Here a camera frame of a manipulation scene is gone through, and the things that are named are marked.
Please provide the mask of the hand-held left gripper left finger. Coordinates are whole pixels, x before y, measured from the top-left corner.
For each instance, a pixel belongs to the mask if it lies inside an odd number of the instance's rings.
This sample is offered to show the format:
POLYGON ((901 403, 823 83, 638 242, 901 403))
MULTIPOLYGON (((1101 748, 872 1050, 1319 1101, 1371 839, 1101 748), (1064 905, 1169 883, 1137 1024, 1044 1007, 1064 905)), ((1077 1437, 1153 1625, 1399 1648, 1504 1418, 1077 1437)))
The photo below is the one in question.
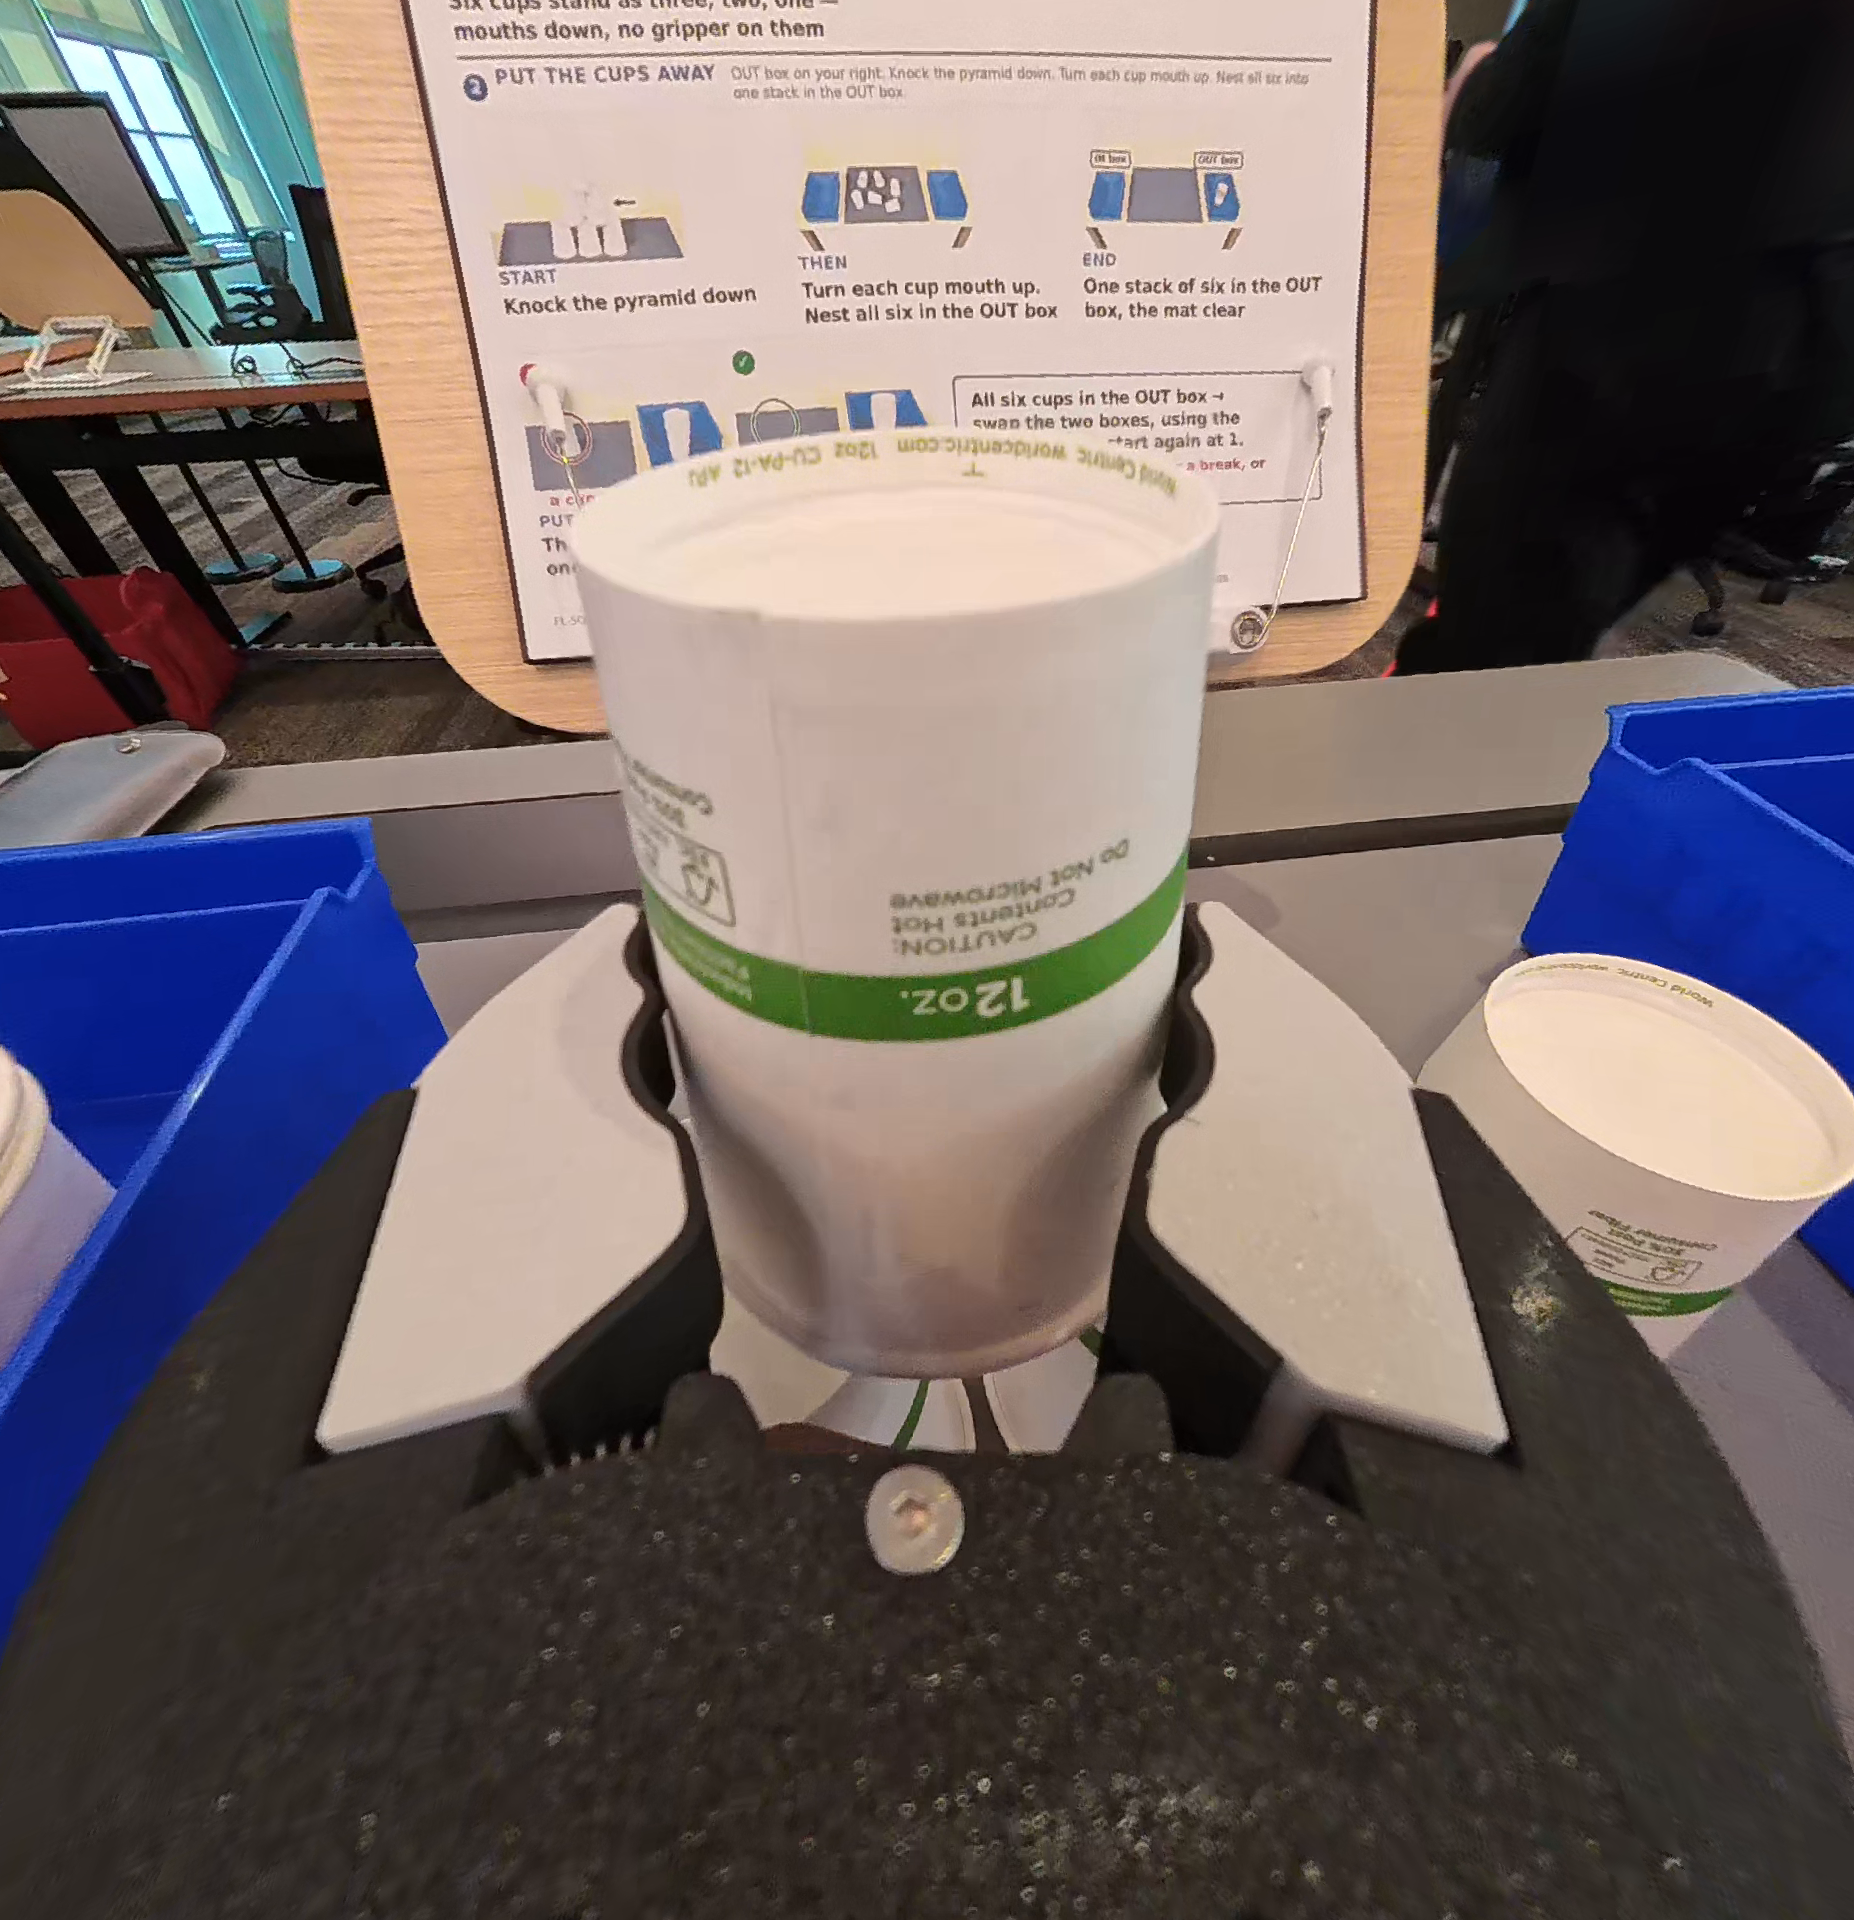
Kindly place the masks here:
POLYGON ((667 1012, 645 917, 612 905, 424 1066, 324 1453, 499 1418, 571 1463, 638 1446, 706 1372, 724 1283, 667 1012))

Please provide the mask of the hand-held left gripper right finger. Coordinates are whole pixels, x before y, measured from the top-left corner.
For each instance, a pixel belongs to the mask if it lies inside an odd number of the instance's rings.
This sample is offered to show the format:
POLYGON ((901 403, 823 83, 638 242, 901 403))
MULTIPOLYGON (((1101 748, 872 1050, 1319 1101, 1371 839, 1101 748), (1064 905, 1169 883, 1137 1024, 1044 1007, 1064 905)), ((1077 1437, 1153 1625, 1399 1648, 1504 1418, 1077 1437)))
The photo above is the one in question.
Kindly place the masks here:
POLYGON ((1184 909, 1116 1235, 1101 1378, 1174 1448, 1289 1471, 1326 1418, 1495 1453, 1509 1416, 1414 1086, 1345 1001, 1223 903, 1184 909))

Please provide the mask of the blue plastic bin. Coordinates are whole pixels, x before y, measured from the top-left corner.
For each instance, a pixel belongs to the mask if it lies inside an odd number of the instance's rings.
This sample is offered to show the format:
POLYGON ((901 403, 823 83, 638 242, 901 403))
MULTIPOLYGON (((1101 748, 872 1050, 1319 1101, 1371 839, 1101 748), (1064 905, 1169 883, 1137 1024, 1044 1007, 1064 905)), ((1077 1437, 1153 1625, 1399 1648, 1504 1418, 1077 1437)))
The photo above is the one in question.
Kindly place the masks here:
MULTIPOLYGON (((1854 1092, 1854 685, 1609 708, 1518 943, 1712 981, 1854 1092)), ((1805 1246, 1854 1294, 1854 1188, 1805 1246)))
POLYGON ((113 1202, 0 1372, 0 1656, 183 1327, 443 1046, 368 820, 0 852, 0 1043, 113 1202))

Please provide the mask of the stack of white paper cups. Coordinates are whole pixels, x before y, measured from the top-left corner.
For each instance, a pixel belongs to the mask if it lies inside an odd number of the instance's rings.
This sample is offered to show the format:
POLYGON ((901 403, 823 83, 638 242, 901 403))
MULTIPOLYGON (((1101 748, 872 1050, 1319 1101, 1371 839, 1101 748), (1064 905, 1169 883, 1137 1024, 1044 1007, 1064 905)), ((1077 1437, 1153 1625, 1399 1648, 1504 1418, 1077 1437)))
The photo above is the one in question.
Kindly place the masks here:
POLYGON ((113 1204, 40 1080, 0 1046, 0 1374, 113 1204))

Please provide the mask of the red bag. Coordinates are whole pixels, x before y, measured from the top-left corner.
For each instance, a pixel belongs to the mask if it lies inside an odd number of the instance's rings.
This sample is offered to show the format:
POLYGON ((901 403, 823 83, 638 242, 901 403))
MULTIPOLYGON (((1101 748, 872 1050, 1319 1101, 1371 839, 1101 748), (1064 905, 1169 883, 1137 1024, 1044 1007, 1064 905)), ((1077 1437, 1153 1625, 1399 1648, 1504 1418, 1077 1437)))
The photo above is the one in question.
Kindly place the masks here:
MULTIPOLYGON (((125 665, 154 676, 172 722, 211 726, 240 677, 240 654, 172 574, 136 569, 63 586, 125 665)), ((22 585, 0 591, 0 718, 29 748, 129 725, 40 595, 22 585)))

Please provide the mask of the brown wooden desk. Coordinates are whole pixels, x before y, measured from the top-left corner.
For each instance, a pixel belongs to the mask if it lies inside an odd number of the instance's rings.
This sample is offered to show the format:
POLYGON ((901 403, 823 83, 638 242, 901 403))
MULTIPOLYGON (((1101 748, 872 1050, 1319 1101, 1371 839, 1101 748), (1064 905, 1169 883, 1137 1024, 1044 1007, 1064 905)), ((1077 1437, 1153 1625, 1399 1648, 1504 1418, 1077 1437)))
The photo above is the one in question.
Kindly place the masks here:
POLYGON ((353 345, 125 349, 114 366, 135 382, 29 389, 3 377, 0 471, 80 580, 122 569, 65 492, 69 471, 99 479, 154 569, 237 651, 274 634, 285 615, 235 625, 146 471, 313 458, 325 477, 387 482, 353 345))

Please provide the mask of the black swivel chair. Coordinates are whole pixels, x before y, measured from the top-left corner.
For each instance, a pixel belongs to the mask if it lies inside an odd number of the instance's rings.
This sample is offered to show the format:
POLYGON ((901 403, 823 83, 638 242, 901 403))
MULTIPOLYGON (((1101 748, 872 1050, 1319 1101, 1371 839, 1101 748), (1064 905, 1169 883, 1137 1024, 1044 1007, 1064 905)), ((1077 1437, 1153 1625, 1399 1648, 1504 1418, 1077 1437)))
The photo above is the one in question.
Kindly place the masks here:
POLYGON ((285 234, 257 228, 252 231, 252 268, 257 281, 231 289, 228 314, 211 326, 217 345, 340 344, 355 337, 328 191, 290 183, 290 204, 316 285, 316 305, 299 294, 290 278, 285 234))

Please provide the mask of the clear acrylic stand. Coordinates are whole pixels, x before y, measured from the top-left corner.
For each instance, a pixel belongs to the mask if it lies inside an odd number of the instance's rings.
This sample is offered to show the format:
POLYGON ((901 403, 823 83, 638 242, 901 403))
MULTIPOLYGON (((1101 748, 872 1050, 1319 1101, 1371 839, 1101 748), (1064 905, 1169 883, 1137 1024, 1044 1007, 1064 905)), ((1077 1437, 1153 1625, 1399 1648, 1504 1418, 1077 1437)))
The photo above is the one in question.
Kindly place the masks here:
POLYGON ((125 344, 125 329, 106 315, 63 315, 47 318, 28 349, 15 374, 29 389, 73 386, 99 389, 135 382, 135 374, 118 367, 118 351, 125 344))

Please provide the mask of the printed instruction sheet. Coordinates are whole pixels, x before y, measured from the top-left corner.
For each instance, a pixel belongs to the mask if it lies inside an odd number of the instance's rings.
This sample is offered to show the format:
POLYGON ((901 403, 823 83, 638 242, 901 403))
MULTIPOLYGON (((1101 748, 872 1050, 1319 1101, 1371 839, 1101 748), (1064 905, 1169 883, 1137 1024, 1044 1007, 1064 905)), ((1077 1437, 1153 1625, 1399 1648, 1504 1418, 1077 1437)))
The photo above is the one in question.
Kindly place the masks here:
POLYGON ((706 453, 1060 430, 1219 500, 1217 647, 1369 577, 1374 2, 403 2, 525 660, 706 453))

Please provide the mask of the black easel board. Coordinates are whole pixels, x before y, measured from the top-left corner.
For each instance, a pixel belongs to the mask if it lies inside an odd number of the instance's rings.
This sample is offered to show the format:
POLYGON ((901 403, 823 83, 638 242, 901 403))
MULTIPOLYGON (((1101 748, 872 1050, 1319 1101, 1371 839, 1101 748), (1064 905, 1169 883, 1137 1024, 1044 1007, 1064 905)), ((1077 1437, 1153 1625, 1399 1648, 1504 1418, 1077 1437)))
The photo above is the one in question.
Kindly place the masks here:
POLYGON ((0 122, 113 252, 132 261, 188 256, 188 239, 110 98, 80 91, 0 94, 0 122))

